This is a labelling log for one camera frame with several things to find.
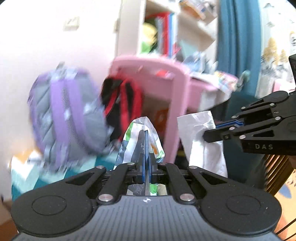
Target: white plastic bag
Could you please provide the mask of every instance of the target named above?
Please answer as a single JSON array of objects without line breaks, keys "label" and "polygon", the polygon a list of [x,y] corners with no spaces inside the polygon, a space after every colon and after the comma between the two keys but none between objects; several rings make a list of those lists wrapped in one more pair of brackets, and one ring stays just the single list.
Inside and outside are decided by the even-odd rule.
[{"label": "white plastic bag", "polygon": [[122,163],[138,162],[144,148],[144,131],[149,134],[149,153],[154,153],[157,162],[163,161],[165,153],[154,126],[148,117],[140,117],[133,120],[125,132],[114,168]]},{"label": "white plastic bag", "polygon": [[223,154],[223,142],[207,143],[202,135],[206,130],[216,128],[212,113],[203,111],[177,118],[179,135],[189,166],[198,166],[210,172],[227,177]]}]

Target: white wall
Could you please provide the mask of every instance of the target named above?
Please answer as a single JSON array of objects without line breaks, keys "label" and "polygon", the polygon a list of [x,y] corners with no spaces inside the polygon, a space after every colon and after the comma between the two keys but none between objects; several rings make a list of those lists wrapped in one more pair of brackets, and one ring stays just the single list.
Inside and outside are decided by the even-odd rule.
[{"label": "white wall", "polygon": [[[7,163],[34,144],[26,104],[36,77],[57,66],[87,68],[101,85],[115,55],[121,0],[5,0],[0,5],[0,194],[10,195]],[[80,17],[77,31],[64,22]]]}]

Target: white paper towel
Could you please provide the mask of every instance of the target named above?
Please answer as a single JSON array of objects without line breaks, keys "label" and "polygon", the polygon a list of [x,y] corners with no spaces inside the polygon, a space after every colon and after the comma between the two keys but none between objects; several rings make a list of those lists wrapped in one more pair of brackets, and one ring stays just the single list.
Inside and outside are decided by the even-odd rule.
[{"label": "white paper towel", "polygon": [[189,166],[198,166],[227,177],[223,141],[207,143],[202,135],[216,128],[212,113],[203,111],[177,118],[179,135]]}]

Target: bookshelf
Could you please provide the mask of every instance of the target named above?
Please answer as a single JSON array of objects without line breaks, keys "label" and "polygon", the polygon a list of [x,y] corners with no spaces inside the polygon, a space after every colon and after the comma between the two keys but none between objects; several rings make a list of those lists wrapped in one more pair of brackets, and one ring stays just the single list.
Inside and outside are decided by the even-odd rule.
[{"label": "bookshelf", "polygon": [[145,16],[172,12],[178,18],[177,39],[185,40],[206,51],[210,58],[215,58],[217,36],[217,16],[207,16],[205,21],[196,20],[180,9],[179,3],[169,0],[122,0],[119,21],[117,55],[139,55],[141,52],[142,24]]}]

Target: pink plastic chair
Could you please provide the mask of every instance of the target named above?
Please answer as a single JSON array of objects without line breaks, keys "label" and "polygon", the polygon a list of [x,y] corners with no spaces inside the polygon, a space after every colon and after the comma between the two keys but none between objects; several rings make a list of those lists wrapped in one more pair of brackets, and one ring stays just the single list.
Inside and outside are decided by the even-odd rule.
[{"label": "pink plastic chair", "polygon": [[274,87],[272,92],[279,91],[280,87],[281,87],[281,81],[279,79],[276,79],[274,81]]},{"label": "pink plastic chair", "polygon": [[[169,77],[156,75],[160,70],[168,71]],[[165,162],[174,163],[180,142],[177,117],[185,115],[189,107],[197,110],[203,91],[217,89],[208,83],[192,79],[189,69],[180,62],[165,58],[119,56],[114,59],[110,68],[110,75],[117,73],[126,74],[138,81],[145,95],[170,101],[164,152]]]}]

